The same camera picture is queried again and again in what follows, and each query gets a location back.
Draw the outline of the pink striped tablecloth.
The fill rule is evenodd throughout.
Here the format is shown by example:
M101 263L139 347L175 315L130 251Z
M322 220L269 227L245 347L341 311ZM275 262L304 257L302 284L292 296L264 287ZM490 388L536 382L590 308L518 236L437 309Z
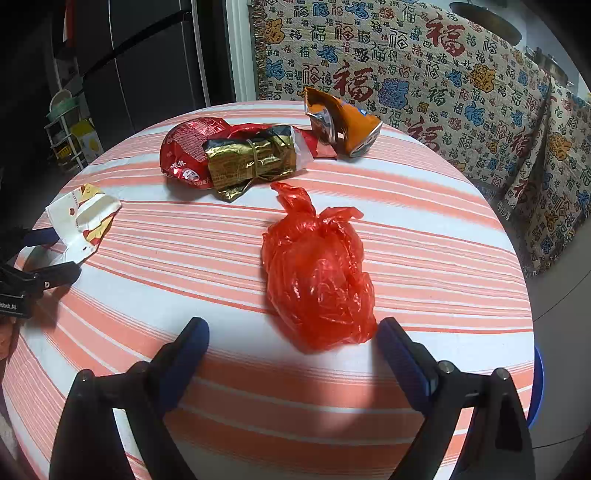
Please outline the pink striped tablecloth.
M424 424L380 352L394 318L447 375L510 380L528 413L534 333L514 248L483 195L384 127L355 159L318 158L232 202L164 175L177 118L107 150L60 189L119 210L77 281L16 333L2 391L38 479L76 374L150 360L193 317L209 346L166 431L200 479L385 479Z

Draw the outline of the dark refrigerator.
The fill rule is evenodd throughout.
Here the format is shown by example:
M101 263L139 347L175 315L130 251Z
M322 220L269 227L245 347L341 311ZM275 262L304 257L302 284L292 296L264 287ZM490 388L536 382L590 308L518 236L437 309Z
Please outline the dark refrigerator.
M99 138L235 101L222 1L79 1L75 48Z

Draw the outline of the blue plastic basket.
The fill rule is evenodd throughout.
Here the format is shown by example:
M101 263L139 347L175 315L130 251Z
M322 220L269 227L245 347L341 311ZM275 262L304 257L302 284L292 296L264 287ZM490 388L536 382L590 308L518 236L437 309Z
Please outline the blue plastic basket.
M538 346L535 346L534 379L530 409L528 411L527 426L531 428L536 422L544 398L545 389L545 367L542 354Z

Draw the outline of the red plastic bag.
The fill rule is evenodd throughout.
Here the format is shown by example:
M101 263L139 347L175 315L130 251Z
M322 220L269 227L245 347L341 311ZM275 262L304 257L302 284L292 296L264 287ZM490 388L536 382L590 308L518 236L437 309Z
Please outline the red plastic bag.
M355 207L317 212L304 188L273 182L286 214L263 233L266 297L281 329L304 352L362 344L377 331L375 288L351 222Z

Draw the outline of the yellow cardboard box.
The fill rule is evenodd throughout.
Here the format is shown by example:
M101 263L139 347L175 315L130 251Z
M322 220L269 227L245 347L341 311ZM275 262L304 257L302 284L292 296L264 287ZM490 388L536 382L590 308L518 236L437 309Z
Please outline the yellow cardboard box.
M70 132L76 137L87 163L92 163L104 153L104 149L89 119L82 119L70 127Z

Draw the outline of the gold black snack wrapper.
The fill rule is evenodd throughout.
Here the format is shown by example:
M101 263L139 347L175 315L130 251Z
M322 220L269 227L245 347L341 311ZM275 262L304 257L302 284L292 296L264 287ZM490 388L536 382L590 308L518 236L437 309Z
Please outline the gold black snack wrapper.
M253 182L273 182L297 172L297 151L279 139L211 139L204 143L213 189L232 202Z

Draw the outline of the white door frame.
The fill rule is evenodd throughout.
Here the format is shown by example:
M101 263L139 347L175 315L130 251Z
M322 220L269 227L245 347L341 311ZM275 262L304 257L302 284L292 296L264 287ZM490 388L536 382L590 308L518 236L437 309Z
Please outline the white door frame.
M228 49L235 101L256 100L256 61L252 50L252 27L247 0L226 0Z

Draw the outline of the steel pot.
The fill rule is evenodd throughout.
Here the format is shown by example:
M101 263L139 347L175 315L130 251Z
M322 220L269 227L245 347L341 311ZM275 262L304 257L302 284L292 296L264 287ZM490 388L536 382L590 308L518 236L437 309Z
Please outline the steel pot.
M544 54L539 47L533 50L529 46L525 47L524 53L530 60L537 64L539 68L554 78L559 85L563 87L572 86L572 82L569 80L568 75L559 66L552 55Z

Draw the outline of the black wok pan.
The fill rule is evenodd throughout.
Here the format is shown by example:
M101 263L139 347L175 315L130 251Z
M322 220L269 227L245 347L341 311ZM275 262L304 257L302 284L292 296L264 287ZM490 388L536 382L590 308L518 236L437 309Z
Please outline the black wok pan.
M522 40L522 34L512 23L488 8L470 2L452 2L449 7L453 13L489 30L511 46L517 46Z

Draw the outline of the red crushed cola can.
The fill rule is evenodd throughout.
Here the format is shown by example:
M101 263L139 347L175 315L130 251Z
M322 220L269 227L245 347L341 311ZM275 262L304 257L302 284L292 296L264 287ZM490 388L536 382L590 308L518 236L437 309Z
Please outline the red crushed cola can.
M197 117L174 126L159 151L161 172L197 189L212 189L204 143L228 135L230 125L217 117Z

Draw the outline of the patterned fu character blanket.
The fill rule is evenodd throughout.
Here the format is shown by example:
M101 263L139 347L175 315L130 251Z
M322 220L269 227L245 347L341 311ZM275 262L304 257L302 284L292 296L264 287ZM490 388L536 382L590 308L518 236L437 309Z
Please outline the patterned fu character blanket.
M412 1L256 1L263 100L314 87L460 170L548 270L590 215L590 107L496 34Z

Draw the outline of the orange crushed soda can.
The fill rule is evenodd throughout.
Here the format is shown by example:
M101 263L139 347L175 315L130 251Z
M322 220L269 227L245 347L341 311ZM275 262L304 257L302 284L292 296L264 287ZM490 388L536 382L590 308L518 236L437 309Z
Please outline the orange crushed soda can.
M304 88L304 113L315 135L349 158L366 154L383 126L377 116L312 87Z

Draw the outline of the white paper carton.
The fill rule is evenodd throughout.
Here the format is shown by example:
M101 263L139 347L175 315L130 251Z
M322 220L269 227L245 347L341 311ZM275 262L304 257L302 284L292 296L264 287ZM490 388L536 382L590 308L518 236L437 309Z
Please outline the white paper carton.
M80 264L93 255L122 204L100 188L85 183L45 208L65 250L61 262Z

